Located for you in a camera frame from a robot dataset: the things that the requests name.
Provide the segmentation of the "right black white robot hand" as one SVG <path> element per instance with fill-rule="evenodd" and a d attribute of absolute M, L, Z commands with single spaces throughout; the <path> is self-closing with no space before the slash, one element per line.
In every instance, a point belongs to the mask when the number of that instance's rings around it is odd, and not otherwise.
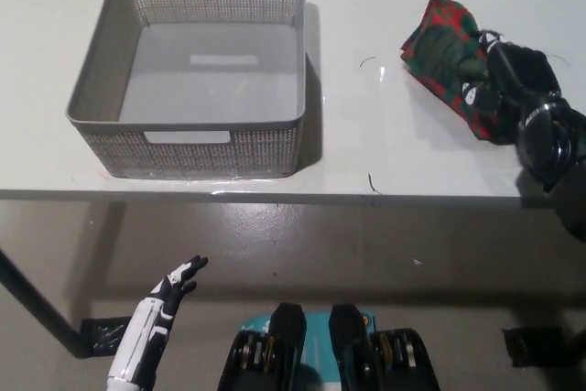
<path fill-rule="evenodd" d="M 462 87 L 466 104 L 482 113 L 503 107 L 522 115 L 563 99 L 556 74 L 546 54 L 517 45 L 493 30 L 471 33 L 486 56 L 483 80 L 467 81 Z"/>

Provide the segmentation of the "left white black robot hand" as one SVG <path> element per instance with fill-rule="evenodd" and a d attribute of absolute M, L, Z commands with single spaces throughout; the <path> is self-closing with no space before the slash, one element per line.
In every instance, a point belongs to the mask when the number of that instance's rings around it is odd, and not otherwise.
<path fill-rule="evenodd" d="M 110 367 L 108 391 L 154 388 L 180 302 L 197 287 L 193 278 L 207 263 L 207 257 L 195 255 L 165 275 L 138 303 Z"/>

